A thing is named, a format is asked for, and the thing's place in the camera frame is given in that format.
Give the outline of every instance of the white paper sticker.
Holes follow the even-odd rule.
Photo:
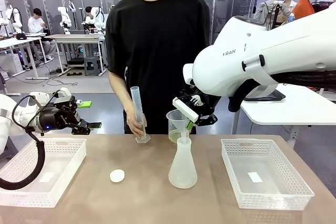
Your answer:
[[[247,174],[250,176],[253,183],[262,183],[263,182],[257,173],[247,173]]]
[[[53,178],[54,175],[55,175],[55,173],[53,173],[53,172],[47,172],[42,176],[42,178],[40,179],[39,182],[47,183]]]

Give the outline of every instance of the basket handle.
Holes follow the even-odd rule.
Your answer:
[[[251,147],[251,146],[253,146],[253,142],[240,142],[239,146],[241,146],[241,147]]]
[[[68,142],[65,142],[65,141],[59,141],[59,142],[55,142],[55,144],[57,144],[57,145],[69,145],[69,143]]]

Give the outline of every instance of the white basket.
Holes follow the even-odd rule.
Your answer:
[[[19,190],[0,188],[0,205],[14,207],[55,207],[86,156],[85,139],[42,138],[46,160],[40,175]],[[37,162],[35,141],[31,141],[4,168],[0,178],[18,182],[34,170]]]
[[[314,193],[273,140],[222,139],[239,208],[304,210]]]

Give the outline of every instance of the black t-shirt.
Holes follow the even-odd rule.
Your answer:
[[[183,66],[208,46],[209,21],[204,0],[121,0],[111,10],[108,69],[126,76],[129,93],[140,87],[147,133],[167,134],[166,114],[185,85]]]

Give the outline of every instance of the person's hand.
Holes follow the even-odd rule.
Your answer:
[[[127,114],[127,125],[130,127],[132,133],[138,137],[141,138],[144,135],[144,132],[142,131],[142,125],[138,123],[135,119],[135,109],[133,104],[129,105],[127,108],[125,108],[126,114]],[[145,127],[147,127],[147,121],[145,115],[143,115],[144,124]]]

